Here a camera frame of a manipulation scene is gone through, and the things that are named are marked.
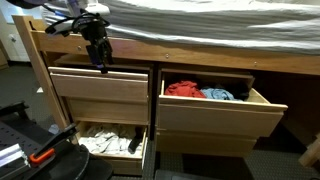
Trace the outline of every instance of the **blue clothing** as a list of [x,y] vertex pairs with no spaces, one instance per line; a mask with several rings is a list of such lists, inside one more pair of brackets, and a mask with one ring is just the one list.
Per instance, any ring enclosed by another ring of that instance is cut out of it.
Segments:
[[235,99],[231,93],[224,89],[218,88],[205,88],[201,89],[201,92],[208,98],[208,99],[219,99],[219,100],[234,100],[234,101],[241,101],[239,99]]

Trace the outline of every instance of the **mattress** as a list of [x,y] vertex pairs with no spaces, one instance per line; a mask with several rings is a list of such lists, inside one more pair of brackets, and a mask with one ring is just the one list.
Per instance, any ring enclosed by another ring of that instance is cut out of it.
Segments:
[[[104,18],[113,37],[320,54],[320,6],[298,0],[99,2],[110,9]],[[63,2],[49,6],[68,13]],[[46,11],[43,18],[61,19]]]

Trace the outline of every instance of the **red clothing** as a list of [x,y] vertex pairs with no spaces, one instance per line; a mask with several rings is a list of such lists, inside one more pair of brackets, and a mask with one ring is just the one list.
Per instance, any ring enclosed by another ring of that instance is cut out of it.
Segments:
[[197,88],[197,83],[192,81],[180,81],[178,83],[171,84],[164,94],[171,96],[206,98],[206,96]]

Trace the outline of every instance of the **wooden bed frame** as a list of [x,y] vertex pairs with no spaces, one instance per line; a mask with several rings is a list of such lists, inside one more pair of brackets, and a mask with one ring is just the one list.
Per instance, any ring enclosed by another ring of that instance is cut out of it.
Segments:
[[[74,34],[68,37],[49,37],[44,32],[43,21],[36,20],[32,16],[13,16],[13,19],[30,57],[35,74],[47,96],[54,119],[60,128],[64,128],[69,122],[66,115],[67,109],[61,103],[63,100],[55,92],[47,66],[52,63],[53,59],[57,59],[63,54],[87,55],[85,46],[89,42],[85,41],[80,35]],[[198,65],[202,67],[245,69],[255,72],[268,71],[269,74],[270,72],[278,72],[280,73],[278,77],[282,76],[282,73],[290,73],[290,77],[299,74],[299,77],[312,75],[313,78],[318,78],[317,76],[320,75],[320,56],[121,38],[110,38],[110,42],[113,48],[113,57],[119,59],[139,60],[149,63],[177,63],[181,66]],[[285,126],[289,130],[290,128],[297,128],[297,126],[292,127],[286,124]],[[301,135],[300,132],[295,132],[295,130],[291,132],[296,136]],[[310,165],[317,160],[319,156],[317,149],[320,146],[317,143],[318,141],[316,140],[316,144],[310,146],[302,156],[300,162],[303,165]]]

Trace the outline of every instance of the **orange handle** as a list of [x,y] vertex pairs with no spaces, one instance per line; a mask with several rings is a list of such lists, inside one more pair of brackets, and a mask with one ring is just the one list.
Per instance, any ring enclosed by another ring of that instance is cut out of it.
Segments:
[[31,162],[33,162],[35,164],[41,164],[43,161],[45,161],[46,159],[51,157],[53,154],[54,154],[54,149],[51,148],[48,151],[46,151],[45,153],[41,154],[41,156],[39,156],[38,158],[34,157],[34,153],[31,154],[29,156],[29,159],[30,159]]

